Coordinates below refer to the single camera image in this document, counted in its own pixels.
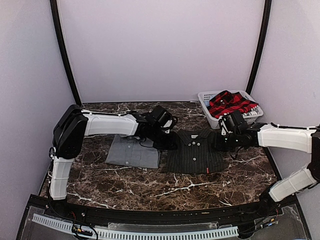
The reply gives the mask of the black pinstriped long sleeve shirt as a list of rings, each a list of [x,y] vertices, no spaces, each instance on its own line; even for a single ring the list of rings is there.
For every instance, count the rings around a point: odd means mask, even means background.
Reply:
[[[225,169],[223,155],[214,149],[216,132],[212,129],[180,129],[174,137],[177,149],[168,151],[167,172],[213,174]]]

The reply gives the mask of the grey shirt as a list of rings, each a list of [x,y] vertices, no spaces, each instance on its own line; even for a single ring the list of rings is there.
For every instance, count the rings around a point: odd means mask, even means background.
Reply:
[[[116,134],[105,163],[124,167],[158,169],[160,156],[151,140]]]

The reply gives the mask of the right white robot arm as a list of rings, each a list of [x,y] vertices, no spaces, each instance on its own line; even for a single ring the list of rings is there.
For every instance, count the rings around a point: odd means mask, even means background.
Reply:
[[[214,137],[215,150],[229,151],[235,148],[268,148],[288,150],[310,155],[310,162],[287,177],[271,184],[260,195],[255,213],[266,217],[285,198],[310,189],[320,183],[320,128],[281,126],[273,123],[226,126]]]

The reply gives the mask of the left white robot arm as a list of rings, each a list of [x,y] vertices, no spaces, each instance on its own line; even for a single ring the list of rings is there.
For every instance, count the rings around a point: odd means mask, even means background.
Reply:
[[[52,172],[48,196],[53,199],[51,210],[60,218],[67,218],[70,206],[63,200],[67,197],[67,183],[74,159],[80,154],[84,138],[93,135],[121,135],[149,139],[157,150],[175,150],[173,127],[178,118],[157,105],[152,111],[139,113],[96,112],[69,106],[53,129]]]

